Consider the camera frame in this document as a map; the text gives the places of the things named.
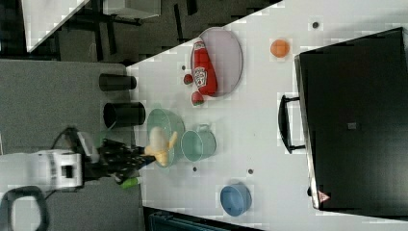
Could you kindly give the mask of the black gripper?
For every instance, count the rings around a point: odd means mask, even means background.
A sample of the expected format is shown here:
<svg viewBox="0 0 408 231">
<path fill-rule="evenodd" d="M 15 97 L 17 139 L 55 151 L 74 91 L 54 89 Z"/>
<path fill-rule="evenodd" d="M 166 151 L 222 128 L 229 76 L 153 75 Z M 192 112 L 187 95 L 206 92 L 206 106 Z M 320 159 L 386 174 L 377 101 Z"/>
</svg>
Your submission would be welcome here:
<svg viewBox="0 0 408 231">
<path fill-rule="evenodd" d="M 156 161 L 153 156 L 142 156 L 145 154 L 142 146 L 128 147 L 125 143 L 108 139 L 103 140 L 97 151 L 99 161 L 95 164 L 86 155 L 83 156 L 85 181 L 113 177 L 117 184 L 122 184 L 135 177 L 137 170 Z"/>
</svg>

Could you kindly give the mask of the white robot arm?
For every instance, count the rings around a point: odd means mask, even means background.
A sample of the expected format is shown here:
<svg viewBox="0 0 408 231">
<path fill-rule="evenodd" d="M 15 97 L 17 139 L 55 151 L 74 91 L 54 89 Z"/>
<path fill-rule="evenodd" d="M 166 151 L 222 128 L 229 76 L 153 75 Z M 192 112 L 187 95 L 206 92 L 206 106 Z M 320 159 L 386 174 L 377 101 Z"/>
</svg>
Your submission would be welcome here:
<svg viewBox="0 0 408 231">
<path fill-rule="evenodd" d="M 88 181 L 112 177 L 120 186 L 134 184 L 136 171 L 155 161 L 140 146 L 103 140 L 97 147 L 79 142 L 68 150 L 50 149 L 1 157 L 1 192 L 37 187 L 43 192 L 81 188 Z"/>
</svg>

